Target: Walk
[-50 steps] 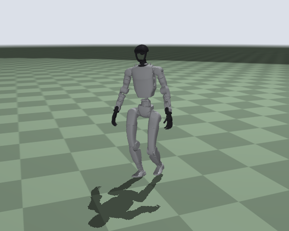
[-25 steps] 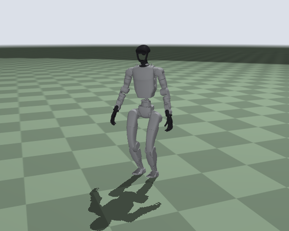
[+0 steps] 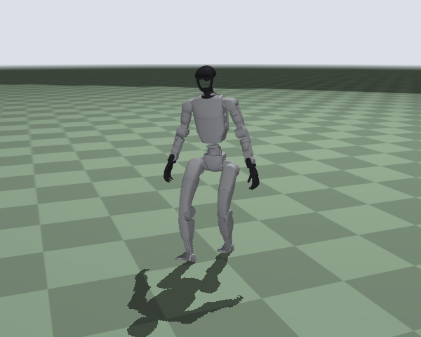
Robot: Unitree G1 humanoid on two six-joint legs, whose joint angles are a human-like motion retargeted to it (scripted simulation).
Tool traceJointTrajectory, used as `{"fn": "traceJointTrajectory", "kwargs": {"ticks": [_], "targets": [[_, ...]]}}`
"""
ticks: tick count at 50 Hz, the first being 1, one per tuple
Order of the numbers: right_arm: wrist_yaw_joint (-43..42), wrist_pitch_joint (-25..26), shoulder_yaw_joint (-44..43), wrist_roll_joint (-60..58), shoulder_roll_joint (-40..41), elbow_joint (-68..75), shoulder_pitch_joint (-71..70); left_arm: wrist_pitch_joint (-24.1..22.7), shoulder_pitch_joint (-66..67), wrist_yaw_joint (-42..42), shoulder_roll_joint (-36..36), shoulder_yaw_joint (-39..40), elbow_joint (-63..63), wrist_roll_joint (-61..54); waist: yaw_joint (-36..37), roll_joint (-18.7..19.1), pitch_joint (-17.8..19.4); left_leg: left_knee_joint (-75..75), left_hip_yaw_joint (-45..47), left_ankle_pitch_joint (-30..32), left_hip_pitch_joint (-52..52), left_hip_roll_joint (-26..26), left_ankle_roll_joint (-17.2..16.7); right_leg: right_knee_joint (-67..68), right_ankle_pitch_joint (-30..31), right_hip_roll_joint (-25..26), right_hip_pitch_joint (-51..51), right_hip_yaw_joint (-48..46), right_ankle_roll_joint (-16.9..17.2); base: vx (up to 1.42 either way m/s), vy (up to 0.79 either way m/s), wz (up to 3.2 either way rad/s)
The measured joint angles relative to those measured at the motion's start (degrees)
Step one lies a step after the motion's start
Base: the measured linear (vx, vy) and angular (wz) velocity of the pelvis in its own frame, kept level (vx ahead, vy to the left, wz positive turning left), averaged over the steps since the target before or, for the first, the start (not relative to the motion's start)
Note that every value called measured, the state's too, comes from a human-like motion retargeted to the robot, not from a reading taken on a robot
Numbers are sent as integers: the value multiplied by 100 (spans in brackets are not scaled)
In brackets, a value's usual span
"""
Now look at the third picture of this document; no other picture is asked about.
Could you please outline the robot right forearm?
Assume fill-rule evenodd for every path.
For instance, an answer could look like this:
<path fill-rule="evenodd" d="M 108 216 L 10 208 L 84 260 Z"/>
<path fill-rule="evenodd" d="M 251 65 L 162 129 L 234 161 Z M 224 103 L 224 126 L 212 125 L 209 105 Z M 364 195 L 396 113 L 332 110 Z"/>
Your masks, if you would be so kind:
<path fill-rule="evenodd" d="M 178 129 L 178 128 L 177 128 L 177 129 Z M 178 160 L 178 158 L 179 158 L 179 153 L 180 153 L 180 150 L 181 150 L 181 148 L 182 148 L 182 144 L 184 143 L 184 141 L 185 141 L 184 137 L 179 136 L 179 135 L 177 134 L 177 132 L 176 132 L 176 134 L 175 134 L 175 141 L 174 141 L 174 143 L 173 143 L 173 146 L 172 146 L 172 149 L 171 149 L 171 153 L 169 154 L 169 156 L 170 156 L 171 154 L 174 154 L 174 156 L 175 156 L 174 161 Z M 168 156 L 168 157 L 169 157 L 169 156 Z"/>

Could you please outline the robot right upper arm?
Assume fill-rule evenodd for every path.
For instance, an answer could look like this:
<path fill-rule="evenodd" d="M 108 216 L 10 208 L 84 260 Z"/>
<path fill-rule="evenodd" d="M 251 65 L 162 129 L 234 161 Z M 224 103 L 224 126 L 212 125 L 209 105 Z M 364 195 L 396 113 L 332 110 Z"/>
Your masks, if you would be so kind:
<path fill-rule="evenodd" d="M 181 125 L 177 129 L 177 134 L 182 137 L 187 137 L 189 135 L 189 123 L 192 118 L 192 101 L 193 98 L 186 100 L 182 104 Z"/>

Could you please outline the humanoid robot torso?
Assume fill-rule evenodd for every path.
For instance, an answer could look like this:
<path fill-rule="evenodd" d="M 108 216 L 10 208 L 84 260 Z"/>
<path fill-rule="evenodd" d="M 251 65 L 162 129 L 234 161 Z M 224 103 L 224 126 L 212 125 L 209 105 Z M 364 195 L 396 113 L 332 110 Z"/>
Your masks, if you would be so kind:
<path fill-rule="evenodd" d="M 219 92 L 220 93 L 220 92 Z M 224 108 L 222 98 L 224 95 L 215 95 L 204 99 L 197 93 L 192 101 L 192 111 L 196 124 L 196 131 L 202 143 L 208 143 L 207 152 L 203 155 L 205 170 L 218 172 L 223 170 L 223 161 L 226 160 L 226 152 L 223 152 L 221 143 L 229 130 L 228 111 Z"/>

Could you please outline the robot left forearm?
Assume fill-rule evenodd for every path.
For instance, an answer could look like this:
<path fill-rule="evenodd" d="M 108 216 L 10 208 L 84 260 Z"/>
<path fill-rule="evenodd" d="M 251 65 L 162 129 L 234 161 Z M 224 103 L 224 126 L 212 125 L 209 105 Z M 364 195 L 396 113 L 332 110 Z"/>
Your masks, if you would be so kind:
<path fill-rule="evenodd" d="M 240 144 L 242 146 L 243 156 L 245 158 L 245 160 L 244 160 L 245 164 L 246 164 L 246 158 L 250 158 L 252 164 L 254 164 L 255 158 L 253 156 L 253 150 L 252 150 L 251 143 L 250 143 L 251 140 L 250 140 L 250 136 L 249 136 L 249 133 L 248 133 L 248 129 L 245 126 L 243 127 L 243 132 L 245 133 L 246 137 L 242 138 L 240 140 Z"/>

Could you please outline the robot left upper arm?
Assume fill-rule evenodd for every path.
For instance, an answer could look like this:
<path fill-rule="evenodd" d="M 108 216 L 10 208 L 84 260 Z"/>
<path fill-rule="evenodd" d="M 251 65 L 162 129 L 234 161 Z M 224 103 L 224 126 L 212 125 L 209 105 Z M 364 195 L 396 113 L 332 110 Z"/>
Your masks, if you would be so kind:
<path fill-rule="evenodd" d="M 243 132 L 243 127 L 245 126 L 241 110 L 239 108 L 239 102 L 236 98 L 223 97 L 222 103 L 224 108 L 227 111 L 230 111 L 233 122 L 236 125 L 235 135 L 237 138 L 246 137 Z"/>

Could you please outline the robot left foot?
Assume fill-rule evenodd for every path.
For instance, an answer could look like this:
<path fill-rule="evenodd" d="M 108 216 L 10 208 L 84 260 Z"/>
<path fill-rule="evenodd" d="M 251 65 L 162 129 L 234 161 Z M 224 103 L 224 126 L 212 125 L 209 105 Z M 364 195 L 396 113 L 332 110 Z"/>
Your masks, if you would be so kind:
<path fill-rule="evenodd" d="M 234 245 L 232 243 L 232 245 L 229 245 L 228 243 L 224 243 L 218 250 L 217 252 L 220 253 L 229 253 L 231 251 L 234 250 Z"/>

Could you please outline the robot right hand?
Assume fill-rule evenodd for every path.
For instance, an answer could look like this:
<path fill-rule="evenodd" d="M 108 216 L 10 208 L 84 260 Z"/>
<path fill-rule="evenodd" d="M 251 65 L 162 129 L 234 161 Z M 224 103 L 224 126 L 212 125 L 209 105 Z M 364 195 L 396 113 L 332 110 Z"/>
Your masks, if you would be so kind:
<path fill-rule="evenodd" d="M 171 179 L 173 180 L 173 178 L 171 177 L 171 170 L 173 168 L 173 164 L 176 162 L 174 161 L 174 158 L 175 158 L 174 154 L 171 154 L 169 156 L 168 163 L 165 167 L 163 178 L 166 182 L 170 182 Z"/>

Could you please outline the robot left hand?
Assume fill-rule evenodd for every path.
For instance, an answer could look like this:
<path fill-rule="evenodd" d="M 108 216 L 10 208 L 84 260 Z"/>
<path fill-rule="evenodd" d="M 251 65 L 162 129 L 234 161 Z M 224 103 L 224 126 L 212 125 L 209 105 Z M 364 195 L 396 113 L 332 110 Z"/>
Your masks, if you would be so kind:
<path fill-rule="evenodd" d="M 249 176 L 249 179 L 248 179 L 248 183 L 252 179 L 252 185 L 251 185 L 251 187 L 249 187 L 249 189 L 253 190 L 259 185 L 259 182 L 260 182 L 259 178 L 258 178 L 258 172 L 255 168 L 256 163 L 252 164 L 250 158 L 246 158 L 246 165 L 247 165 L 247 168 L 250 169 L 249 170 L 250 176 Z"/>

